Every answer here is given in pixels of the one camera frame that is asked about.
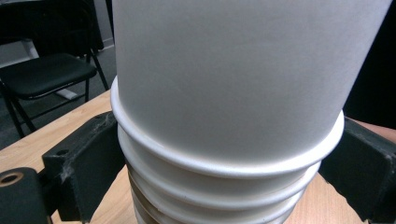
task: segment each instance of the light wood surface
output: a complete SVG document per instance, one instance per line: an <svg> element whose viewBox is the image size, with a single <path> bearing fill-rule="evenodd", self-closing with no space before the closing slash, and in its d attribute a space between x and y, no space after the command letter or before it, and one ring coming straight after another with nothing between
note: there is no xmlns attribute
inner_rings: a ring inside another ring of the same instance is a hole
<svg viewBox="0 0 396 224"><path fill-rule="evenodd" d="M46 127L1 150L0 172L22 166L32 167L37 171L42 170L44 165L41 155L90 118L111 110L109 96L110 93L107 91ZM54 223L62 223L57 214L54 214L52 219ZM133 201L125 167L102 200L93 215L91 223L137 223L134 217ZM317 175L286 223L354 224L362 222L346 200L320 175Z"/></svg>

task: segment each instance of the stacked white cup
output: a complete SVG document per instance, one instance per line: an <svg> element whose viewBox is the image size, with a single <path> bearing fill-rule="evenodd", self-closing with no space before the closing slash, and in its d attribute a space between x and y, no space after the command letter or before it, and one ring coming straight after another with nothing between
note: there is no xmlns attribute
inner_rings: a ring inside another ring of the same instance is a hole
<svg viewBox="0 0 396 224"><path fill-rule="evenodd" d="M281 223L336 146L389 0L115 1L139 223Z"/></svg>

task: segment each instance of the black metal chair leg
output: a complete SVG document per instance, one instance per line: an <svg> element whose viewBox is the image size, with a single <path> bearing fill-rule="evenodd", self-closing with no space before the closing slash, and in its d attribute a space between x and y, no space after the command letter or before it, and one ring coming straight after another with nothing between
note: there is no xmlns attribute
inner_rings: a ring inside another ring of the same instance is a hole
<svg viewBox="0 0 396 224"><path fill-rule="evenodd" d="M105 87L105 90L108 91L108 85L107 85L107 81L105 78L105 74L103 73L103 70L102 70L102 66L99 64L98 58L92 51L91 51L91 55L92 55L93 61L95 62L95 66L96 66L96 69L98 70L99 76L102 79L103 86Z"/></svg>
<svg viewBox="0 0 396 224"><path fill-rule="evenodd" d="M85 81L85 103L90 100L90 80Z"/></svg>
<svg viewBox="0 0 396 224"><path fill-rule="evenodd" d="M21 115L23 121L26 123L27 127L29 128L29 130L33 133L35 131L37 131L37 128L35 127L35 125L32 123L32 121L30 120L29 116L27 116L26 112L23 110L22 106L20 105L20 103L18 102L17 99L11 98L10 101L12 102L12 104L14 104L15 109L18 111L18 113Z"/></svg>
<svg viewBox="0 0 396 224"><path fill-rule="evenodd" d="M20 125L20 121L18 120L17 114L15 113L14 107L12 106L11 102L8 100L8 98L6 96L4 97L4 101L6 103L6 107L8 110L9 115L12 118L12 122L14 122L15 128L18 131L18 134L20 135L20 138L23 138L25 136L22 127Z"/></svg>

